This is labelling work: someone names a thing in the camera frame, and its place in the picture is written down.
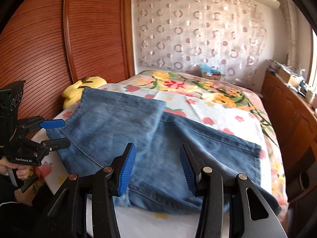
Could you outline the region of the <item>cardboard box with blue bag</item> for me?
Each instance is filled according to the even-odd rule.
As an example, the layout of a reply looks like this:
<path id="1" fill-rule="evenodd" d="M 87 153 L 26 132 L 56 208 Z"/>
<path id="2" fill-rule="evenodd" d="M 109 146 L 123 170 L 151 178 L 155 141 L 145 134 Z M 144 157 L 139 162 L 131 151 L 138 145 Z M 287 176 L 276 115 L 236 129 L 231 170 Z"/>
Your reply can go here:
<path id="1" fill-rule="evenodd" d="M 202 78 L 216 81 L 221 79 L 221 72 L 218 68 L 210 67 L 207 64 L 202 63 L 200 65 L 200 70 Z"/>

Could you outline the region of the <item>wooden slatted headboard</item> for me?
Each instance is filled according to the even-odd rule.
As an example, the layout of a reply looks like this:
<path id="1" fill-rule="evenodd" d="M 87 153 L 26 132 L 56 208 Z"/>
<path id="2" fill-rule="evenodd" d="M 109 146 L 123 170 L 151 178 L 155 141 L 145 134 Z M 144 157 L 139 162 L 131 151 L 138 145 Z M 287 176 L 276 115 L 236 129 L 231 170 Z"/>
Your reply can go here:
<path id="1" fill-rule="evenodd" d="M 131 0 L 1 0 L 1 86 L 25 81 L 19 118 L 55 117 L 83 77 L 134 74 Z"/>

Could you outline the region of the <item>floral bedspread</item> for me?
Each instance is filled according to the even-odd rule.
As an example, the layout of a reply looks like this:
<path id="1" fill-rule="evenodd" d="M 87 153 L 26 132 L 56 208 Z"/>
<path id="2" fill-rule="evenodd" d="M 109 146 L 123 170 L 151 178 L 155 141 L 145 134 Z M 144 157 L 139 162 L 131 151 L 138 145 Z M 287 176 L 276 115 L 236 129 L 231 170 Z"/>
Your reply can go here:
<path id="1" fill-rule="evenodd" d="M 279 220 L 286 218 L 288 202 L 282 156 L 257 94 L 226 82 L 161 70 L 143 71 L 113 90 L 162 100 L 166 103 L 165 112 L 260 145 L 261 186 L 281 206 Z"/>

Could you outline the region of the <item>circle pattern sheer curtain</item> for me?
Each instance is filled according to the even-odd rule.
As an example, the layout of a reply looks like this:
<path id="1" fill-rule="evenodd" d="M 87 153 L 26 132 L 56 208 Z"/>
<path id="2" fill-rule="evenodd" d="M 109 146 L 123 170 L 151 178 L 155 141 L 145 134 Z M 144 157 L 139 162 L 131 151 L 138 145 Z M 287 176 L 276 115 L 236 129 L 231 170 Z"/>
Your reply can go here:
<path id="1" fill-rule="evenodd" d="M 251 76 L 267 31 L 248 0 L 132 0 L 135 58 L 141 68 L 194 73 L 201 66 Z"/>

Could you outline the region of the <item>long wooden cabinet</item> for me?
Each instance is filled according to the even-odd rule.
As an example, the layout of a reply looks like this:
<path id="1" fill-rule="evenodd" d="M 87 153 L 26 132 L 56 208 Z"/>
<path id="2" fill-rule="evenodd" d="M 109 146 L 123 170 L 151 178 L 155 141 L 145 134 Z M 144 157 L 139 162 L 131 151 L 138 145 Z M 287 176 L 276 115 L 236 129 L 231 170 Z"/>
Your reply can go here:
<path id="1" fill-rule="evenodd" d="M 293 200 L 309 184 L 300 184 L 300 174 L 316 162 L 316 117 L 307 102 L 269 71 L 261 94 L 281 151 L 286 193 Z"/>

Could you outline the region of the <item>patterned window drape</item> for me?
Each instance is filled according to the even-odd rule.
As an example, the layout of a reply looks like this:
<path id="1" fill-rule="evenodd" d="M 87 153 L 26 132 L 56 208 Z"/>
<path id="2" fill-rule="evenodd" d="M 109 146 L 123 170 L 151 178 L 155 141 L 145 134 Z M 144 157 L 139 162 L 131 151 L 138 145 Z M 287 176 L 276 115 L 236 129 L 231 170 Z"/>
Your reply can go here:
<path id="1" fill-rule="evenodd" d="M 282 11 L 287 25 L 287 66 L 296 69 L 298 66 L 297 41 L 298 17 L 296 5 L 292 0 L 281 0 Z"/>

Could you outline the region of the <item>white strawberry print blanket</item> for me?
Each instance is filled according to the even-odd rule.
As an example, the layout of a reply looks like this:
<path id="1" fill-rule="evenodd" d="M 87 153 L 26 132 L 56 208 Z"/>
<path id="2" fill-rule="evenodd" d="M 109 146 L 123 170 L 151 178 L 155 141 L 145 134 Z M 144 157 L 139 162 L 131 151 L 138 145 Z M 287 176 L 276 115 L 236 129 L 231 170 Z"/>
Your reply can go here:
<path id="1" fill-rule="evenodd" d="M 111 163 L 129 142 L 137 156 L 127 191 L 115 199 L 122 237 L 193 237 L 202 199 L 192 195 L 180 164 L 187 143 L 226 184 L 245 173 L 274 209 L 271 167 L 259 121 L 249 112 L 201 99 L 123 84 L 85 89 L 59 114 L 64 128 L 35 141 L 68 138 L 36 172 L 55 192 L 69 173 L 86 176 Z"/>

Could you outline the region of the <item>yellow Pikachu plush toy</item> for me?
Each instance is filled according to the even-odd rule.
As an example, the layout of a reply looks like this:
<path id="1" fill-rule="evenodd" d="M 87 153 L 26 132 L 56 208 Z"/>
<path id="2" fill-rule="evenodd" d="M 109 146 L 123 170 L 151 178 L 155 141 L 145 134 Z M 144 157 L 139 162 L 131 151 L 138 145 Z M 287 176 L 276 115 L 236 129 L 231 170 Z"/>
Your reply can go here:
<path id="1" fill-rule="evenodd" d="M 106 80 L 101 77 L 95 76 L 84 77 L 71 86 L 68 86 L 62 93 L 62 97 L 64 98 L 63 109 L 65 110 L 73 105 L 75 102 L 79 101 L 85 88 L 98 89 L 99 87 L 106 84 Z"/>

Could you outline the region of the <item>beige cardboard box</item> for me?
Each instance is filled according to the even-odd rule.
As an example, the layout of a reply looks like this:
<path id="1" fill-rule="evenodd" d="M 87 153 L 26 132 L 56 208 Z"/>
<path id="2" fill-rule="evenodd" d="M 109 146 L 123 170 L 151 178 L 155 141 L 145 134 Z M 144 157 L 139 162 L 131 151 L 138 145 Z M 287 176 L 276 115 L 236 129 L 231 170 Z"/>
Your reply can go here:
<path id="1" fill-rule="evenodd" d="M 282 67 L 279 69 L 278 75 L 289 85 L 297 88 L 301 82 L 301 77 L 292 69 Z"/>

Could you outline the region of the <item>blue denim jeans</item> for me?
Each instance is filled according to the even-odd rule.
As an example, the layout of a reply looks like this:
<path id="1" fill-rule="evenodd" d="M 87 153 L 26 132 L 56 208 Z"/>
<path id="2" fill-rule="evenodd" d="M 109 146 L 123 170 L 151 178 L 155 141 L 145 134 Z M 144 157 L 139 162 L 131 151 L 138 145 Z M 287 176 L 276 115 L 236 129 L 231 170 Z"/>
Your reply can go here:
<path id="1" fill-rule="evenodd" d="M 165 112 L 165 103 L 123 93 L 86 89 L 63 128 L 47 130 L 50 139 L 67 138 L 58 151 L 69 173 L 87 176 L 110 165 L 128 143 L 136 158 L 126 192 L 115 199 L 121 207 L 169 214 L 198 213 L 202 199 L 189 190 L 180 162 L 186 143 L 204 164 L 231 185 L 245 173 L 261 183 L 259 145 L 220 132 L 185 117 Z"/>

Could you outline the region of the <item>window with wooden frame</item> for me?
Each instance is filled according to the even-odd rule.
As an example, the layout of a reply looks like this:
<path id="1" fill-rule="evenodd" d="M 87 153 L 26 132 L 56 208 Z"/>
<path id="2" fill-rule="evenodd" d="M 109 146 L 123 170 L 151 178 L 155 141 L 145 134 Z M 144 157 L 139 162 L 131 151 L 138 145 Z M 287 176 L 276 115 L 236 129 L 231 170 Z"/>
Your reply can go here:
<path id="1" fill-rule="evenodd" d="M 308 84 L 312 88 L 312 90 L 316 91 L 316 59 L 317 59 L 317 47 L 316 47 L 316 34 L 314 30 L 312 30 L 312 58 L 309 69 L 308 76 Z"/>

